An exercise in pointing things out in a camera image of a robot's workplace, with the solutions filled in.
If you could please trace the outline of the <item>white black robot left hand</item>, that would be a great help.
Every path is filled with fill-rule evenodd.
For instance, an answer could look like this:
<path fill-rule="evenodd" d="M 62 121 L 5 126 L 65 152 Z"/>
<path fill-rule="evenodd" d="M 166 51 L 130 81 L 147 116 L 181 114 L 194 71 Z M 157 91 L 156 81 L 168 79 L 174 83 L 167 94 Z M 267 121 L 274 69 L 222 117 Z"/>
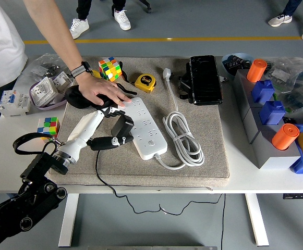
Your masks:
<path fill-rule="evenodd" d="M 92 138 L 103 118 L 123 115 L 125 112 L 115 108 L 106 107 L 89 113 L 81 118 L 67 139 L 67 142 L 58 147 L 54 158 L 61 164 L 68 167 L 75 164 L 82 148 L 89 146 L 93 151 L 117 148 L 133 140 L 133 136 L 105 136 Z"/>

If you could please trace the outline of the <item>person's left hand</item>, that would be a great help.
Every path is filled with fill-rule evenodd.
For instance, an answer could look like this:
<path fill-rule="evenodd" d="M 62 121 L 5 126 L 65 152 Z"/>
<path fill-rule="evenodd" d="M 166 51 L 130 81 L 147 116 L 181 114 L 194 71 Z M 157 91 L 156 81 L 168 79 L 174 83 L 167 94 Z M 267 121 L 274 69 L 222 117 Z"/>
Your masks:
<path fill-rule="evenodd" d="M 75 79 L 79 85 L 81 94 L 96 105 L 104 104 L 104 102 L 98 98 L 99 94 L 107 96 L 114 103 L 122 107 L 124 107 L 123 102 L 131 102 L 131 99 L 121 92 L 116 83 L 95 78 L 87 72 L 76 76 Z"/>

